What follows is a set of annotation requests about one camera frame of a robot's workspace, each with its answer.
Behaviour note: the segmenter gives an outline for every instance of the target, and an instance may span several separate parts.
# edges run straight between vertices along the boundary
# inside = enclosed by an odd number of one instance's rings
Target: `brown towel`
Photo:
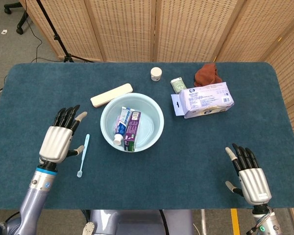
[[[216,64],[205,64],[195,74],[194,86],[203,87],[220,82],[222,82],[222,79],[218,77]]]

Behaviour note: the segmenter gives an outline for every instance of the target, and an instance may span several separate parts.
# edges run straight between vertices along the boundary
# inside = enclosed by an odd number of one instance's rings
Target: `toothbrush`
[[[82,155],[82,164],[80,165],[80,169],[77,172],[78,178],[82,177],[82,174],[83,174],[82,168],[83,168],[84,159],[85,159],[85,155],[86,155],[86,151],[87,151],[88,141],[89,141],[89,134],[87,134],[86,138],[85,138],[84,150],[83,150],[83,155]]]

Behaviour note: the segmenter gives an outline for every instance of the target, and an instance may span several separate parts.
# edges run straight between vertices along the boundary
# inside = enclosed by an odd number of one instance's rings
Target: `blue felt tablecloth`
[[[150,69],[161,67],[159,82]],[[195,209],[250,207],[224,182],[238,184],[224,148],[235,142],[258,158],[273,195],[272,207],[294,207],[294,135],[274,69],[266,63],[217,63],[235,105],[227,112],[176,117],[170,81],[182,77],[188,88],[203,63],[39,63],[13,67],[0,99],[0,209],[17,209],[39,159],[39,149],[55,114],[80,104],[88,116],[72,148],[90,142],[82,178],[80,157],[58,165],[47,208]],[[90,98],[130,83],[136,93],[161,107],[165,127],[146,151],[112,148],[100,131],[104,107]]]

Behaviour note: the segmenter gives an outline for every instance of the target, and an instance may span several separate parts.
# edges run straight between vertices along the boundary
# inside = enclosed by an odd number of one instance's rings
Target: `toothpaste tube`
[[[118,127],[114,135],[114,144],[121,145],[121,141],[123,140],[123,136],[125,134],[126,127],[131,117],[132,111],[134,111],[134,109],[122,107],[120,118],[118,121]]]
[[[131,118],[128,122],[124,137],[124,150],[129,152],[135,151],[137,133],[141,119],[141,112],[132,112]]]

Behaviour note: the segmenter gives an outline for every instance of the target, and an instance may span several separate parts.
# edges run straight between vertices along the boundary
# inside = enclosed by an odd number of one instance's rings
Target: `metal stand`
[[[54,28],[54,26],[53,26],[53,24],[51,22],[51,19],[49,18],[49,16],[48,16],[48,14],[47,14],[47,12],[46,12],[43,4],[41,3],[40,0],[36,0],[36,1],[37,1],[38,5],[39,5],[40,9],[42,10],[42,12],[43,12],[46,20],[48,21],[48,24],[50,25],[51,29],[53,30],[53,33],[54,33],[53,39],[54,40],[57,40],[59,42],[59,44],[60,44],[60,46],[61,46],[61,48],[62,48],[62,50],[63,50],[63,52],[65,54],[65,56],[64,56],[64,62],[67,62],[67,61],[74,62],[73,58],[76,58],[76,59],[83,60],[85,62],[93,63],[93,61],[91,61],[91,60],[87,60],[87,59],[84,59],[84,58],[81,58],[81,57],[78,57],[78,56],[75,56],[75,55],[72,55],[72,54],[68,53],[67,49],[65,48],[65,46],[64,46],[64,44],[63,44],[63,42],[62,42],[62,40],[60,38],[60,35],[55,30],[55,28]]]

